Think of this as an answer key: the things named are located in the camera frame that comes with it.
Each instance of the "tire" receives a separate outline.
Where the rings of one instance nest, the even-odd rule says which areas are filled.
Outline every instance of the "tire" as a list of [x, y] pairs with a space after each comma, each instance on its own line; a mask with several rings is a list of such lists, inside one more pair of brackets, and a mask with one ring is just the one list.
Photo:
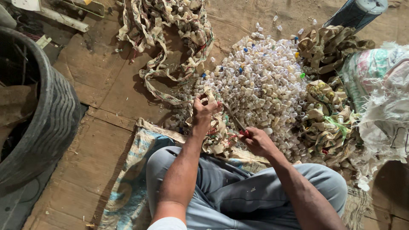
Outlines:
[[24, 186], [60, 159], [73, 141], [81, 119], [74, 88], [50, 65], [44, 51], [22, 33], [0, 27], [0, 42], [8, 45], [11, 40], [25, 45], [27, 55], [31, 53], [37, 62], [40, 90], [31, 123], [10, 155], [0, 163], [0, 197]]

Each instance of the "floor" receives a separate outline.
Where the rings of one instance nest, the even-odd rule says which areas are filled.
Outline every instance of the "floor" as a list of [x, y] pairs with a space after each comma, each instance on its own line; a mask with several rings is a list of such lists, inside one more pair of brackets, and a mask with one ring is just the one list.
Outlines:
[[[136, 119], [142, 117], [162, 126], [172, 116], [169, 105], [155, 100], [138, 74], [158, 51], [150, 49], [138, 53], [135, 63], [129, 65], [134, 52], [129, 44], [115, 37], [120, 28], [120, 10], [114, 0], [100, 2], [112, 5], [113, 15], [104, 19], [87, 15], [84, 22], [91, 26], [90, 30], [75, 34], [54, 64], [75, 87], [81, 102], [90, 107], [24, 230], [89, 229], [86, 224], [98, 224], [133, 141]], [[274, 39], [289, 37], [300, 28], [307, 32], [317, 29], [344, 2], [213, 0], [207, 7], [216, 38], [210, 56], [219, 63], [232, 44], [254, 30], [256, 22], [260, 22], [265, 34], [271, 34]], [[390, 7], [360, 31], [357, 34], [360, 38], [371, 38], [377, 46], [382, 41], [409, 43], [407, 23], [401, 23], [409, 19], [409, 4], [407, 0], [390, 1], [390, 4], [396, 7]], [[276, 11], [279, 19], [273, 25]], [[312, 26], [312, 18], [319, 24]], [[282, 32], [274, 29], [277, 25], [282, 25]], [[115, 53], [118, 47], [123, 51]], [[212, 69], [215, 63], [208, 61], [205, 68]], [[155, 83], [157, 89], [168, 90], [163, 81]], [[399, 162], [388, 163], [378, 172], [370, 191], [373, 207], [364, 219], [365, 229], [409, 229], [408, 178], [408, 166]]]

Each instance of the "dirt floor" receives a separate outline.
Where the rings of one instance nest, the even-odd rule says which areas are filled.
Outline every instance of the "dirt floor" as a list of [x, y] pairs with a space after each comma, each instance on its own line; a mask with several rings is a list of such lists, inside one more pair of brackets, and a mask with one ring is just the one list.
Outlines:
[[[42, 196], [37, 201], [24, 230], [89, 229], [98, 224], [112, 186], [133, 142], [137, 118], [158, 126], [170, 120], [168, 104], [162, 104], [144, 88], [139, 69], [158, 53], [155, 49], [136, 54], [131, 46], [116, 39], [120, 9], [113, 0], [100, 0], [112, 5], [113, 15], [98, 18], [87, 15], [90, 25], [86, 33], [75, 34], [58, 56], [54, 67], [75, 87], [82, 103], [90, 106], [81, 121], [78, 134], [64, 154]], [[230, 51], [230, 47], [260, 22], [265, 34], [274, 39], [289, 38], [300, 28], [306, 35], [318, 29], [343, 4], [343, 0], [213, 0], [207, 7], [208, 19], [215, 34], [210, 56], [213, 69]], [[373, 39], [377, 47], [382, 41], [409, 43], [409, 4], [407, 0], [390, 1], [386, 13], [358, 32], [362, 39]], [[279, 16], [276, 25], [272, 17]], [[312, 18], [318, 25], [312, 26]], [[275, 26], [282, 25], [279, 32]], [[116, 48], [123, 48], [115, 53]], [[176, 51], [177, 45], [171, 46]], [[165, 90], [163, 81], [158, 89]], [[409, 229], [409, 166], [387, 163], [378, 173], [370, 195], [373, 206], [364, 219], [365, 229]]]

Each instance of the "man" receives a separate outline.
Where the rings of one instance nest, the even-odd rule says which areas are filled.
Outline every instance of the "man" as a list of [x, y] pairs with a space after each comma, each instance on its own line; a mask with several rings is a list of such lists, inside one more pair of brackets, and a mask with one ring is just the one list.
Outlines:
[[291, 165], [262, 130], [248, 127], [244, 142], [271, 168], [256, 174], [210, 156], [200, 156], [217, 102], [195, 98], [193, 128], [182, 148], [165, 147], [147, 164], [152, 215], [148, 230], [342, 229], [347, 187], [335, 171], [319, 164]]

